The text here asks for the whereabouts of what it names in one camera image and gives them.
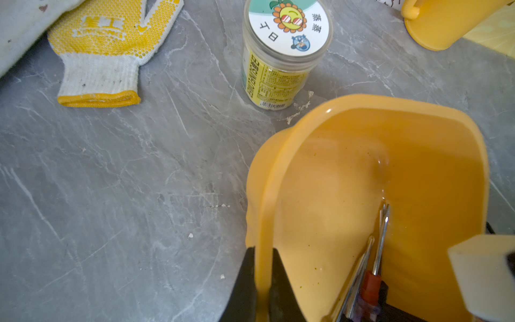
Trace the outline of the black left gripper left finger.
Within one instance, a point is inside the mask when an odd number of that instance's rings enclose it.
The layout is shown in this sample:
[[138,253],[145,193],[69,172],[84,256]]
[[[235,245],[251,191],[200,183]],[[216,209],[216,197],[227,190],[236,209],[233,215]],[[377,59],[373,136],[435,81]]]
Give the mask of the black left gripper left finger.
[[257,289],[255,283],[255,248],[248,248],[241,263],[227,306],[219,322],[255,322]]

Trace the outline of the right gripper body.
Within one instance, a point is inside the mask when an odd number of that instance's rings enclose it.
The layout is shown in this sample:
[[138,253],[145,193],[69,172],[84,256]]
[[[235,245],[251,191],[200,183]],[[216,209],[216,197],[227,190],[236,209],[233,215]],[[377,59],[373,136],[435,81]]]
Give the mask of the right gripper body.
[[482,321],[514,321],[514,236],[473,236],[447,253],[466,309]]

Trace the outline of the yellow storage box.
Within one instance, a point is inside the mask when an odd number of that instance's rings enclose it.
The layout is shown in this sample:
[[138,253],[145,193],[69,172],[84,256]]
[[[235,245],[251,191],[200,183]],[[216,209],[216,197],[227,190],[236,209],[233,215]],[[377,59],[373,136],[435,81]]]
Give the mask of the yellow storage box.
[[447,251],[484,233],[488,194],[484,139],[463,112],[377,95],[321,104],[269,138],[249,169],[258,320],[271,307],[274,251],[302,316],[334,313],[387,203],[388,304],[425,321],[471,321]]

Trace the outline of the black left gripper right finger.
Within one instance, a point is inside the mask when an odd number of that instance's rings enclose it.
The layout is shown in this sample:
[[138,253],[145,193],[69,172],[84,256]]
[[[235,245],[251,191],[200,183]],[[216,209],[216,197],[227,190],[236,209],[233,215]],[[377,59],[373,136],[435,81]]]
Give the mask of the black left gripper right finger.
[[272,284],[269,292],[269,317],[271,322],[305,322],[296,300],[279,251],[273,249]]

